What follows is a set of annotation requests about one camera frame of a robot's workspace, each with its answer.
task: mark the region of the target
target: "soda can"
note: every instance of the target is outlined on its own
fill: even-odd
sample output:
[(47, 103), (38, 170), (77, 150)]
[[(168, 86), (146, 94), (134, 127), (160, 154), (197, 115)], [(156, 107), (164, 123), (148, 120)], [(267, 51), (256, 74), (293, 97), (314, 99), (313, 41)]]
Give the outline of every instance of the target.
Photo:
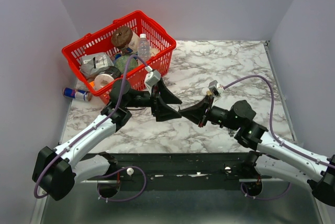
[(92, 93), (89, 91), (83, 91), (82, 89), (71, 89), (71, 88), (64, 88), (63, 95), (65, 97), (70, 97), (82, 101), (90, 101), (93, 97)]

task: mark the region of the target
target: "red basket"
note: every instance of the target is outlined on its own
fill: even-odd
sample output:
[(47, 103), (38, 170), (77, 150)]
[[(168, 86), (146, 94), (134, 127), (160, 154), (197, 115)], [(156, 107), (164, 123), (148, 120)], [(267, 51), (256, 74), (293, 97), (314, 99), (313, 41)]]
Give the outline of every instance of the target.
[[(88, 82), (84, 75), (80, 72), (80, 57), (88, 54), (105, 52), (110, 57), (120, 52), (119, 49), (114, 47), (111, 43), (111, 36), (116, 29), (121, 26), (128, 26), (136, 34), (145, 33), (149, 40), (150, 46), (159, 49), (160, 52), (147, 61), (153, 69), (158, 70), (162, 76), (166, 75), (169, 71), (172, 50), (176, 48), (176, 41), (170, 37), (166, 31), (156, 21), (146, 16), (142, 11), (135, 11), (123, 18), (116, 19), (113, 23), (106, 28), (95, 32), (94, 34), (87, 34), (82, 39), (63, 48), (62, 53), (68, 60), (69, 66), (82, 81), (89, 91), (94, 96), (99, 96), (104, 103), (109, 100), (109, 92), (113, 83), (109, 83), (105, 87), (94, 90), (94, 82)], [(145, 88), (144, 78), (147, 72), (144, 65), (127, 73), (127, 80), (132, 88), (142, 90)]]

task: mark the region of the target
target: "plastic water bottle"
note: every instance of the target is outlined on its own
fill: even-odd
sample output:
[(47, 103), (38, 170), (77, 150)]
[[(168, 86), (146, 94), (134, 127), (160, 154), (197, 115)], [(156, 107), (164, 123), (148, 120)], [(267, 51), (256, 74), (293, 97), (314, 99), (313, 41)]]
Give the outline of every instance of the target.
[[(147, 62), (150, 59), (150, 45), (147, 41), (146, 34), (140, 34), (140, 42), (137, 48), (137, 55), (143, 59), (143, 61)], [(140, 60), (138, 60), (138, 65), (143, 64)]]

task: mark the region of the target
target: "white marble tabletop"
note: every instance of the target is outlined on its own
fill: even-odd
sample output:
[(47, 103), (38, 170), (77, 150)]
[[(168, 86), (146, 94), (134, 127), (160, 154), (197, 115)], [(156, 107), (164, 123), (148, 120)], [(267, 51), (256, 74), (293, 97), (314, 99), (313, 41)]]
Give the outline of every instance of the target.
[[(259, 41), (178, 41), (170, 70), (163, 78), (168, 89), (183, 101), (181, 108), (203, 99), (208, 84), (222, 85), (246, 75), (259, 74), (271, 81), (275, 90), (274, 130), (287, 140), (292, 134), (285, 117), (278, 89), (265, 48)], [(85, 89), (78, 81), (77, 88)], [(270, 91), (262, 80), (249, 79), (226, 90), (217, 106), (229, 109), (236, 101), (246, 99), (256, 111), (255, 121), (269, 128)], [(100, 113), (104, 103), (94, 97), (89, 103), (73, 100), (62, 141), (69, 140), (87, 127)], [(116, 134), (91, 150), (113, 153), (182, 153), (242, 152), (240, 146), (220, 129), (208, 123), (198, 128), (186, 118), (155, 122), (150, 108), (132, 111), (132, 118)]]

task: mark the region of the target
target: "gray wall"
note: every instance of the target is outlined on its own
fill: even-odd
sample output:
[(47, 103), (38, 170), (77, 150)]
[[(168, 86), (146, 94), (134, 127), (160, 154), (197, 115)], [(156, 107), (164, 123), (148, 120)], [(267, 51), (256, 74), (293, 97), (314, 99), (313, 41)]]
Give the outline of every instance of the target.
[(327, 156), (335, 154), (334, 15), (334, 0), (294, 0), (270, 43), (298, 140)]
[(74, 81), (61, 49), (78, 35), (60, 0), (0, 4), (0, 223), (29, 223), (36, 156), (56, 145)]
[(140, 9), (175, 39), (269, 39), (292, 0), (62, 0), (80, 36)]

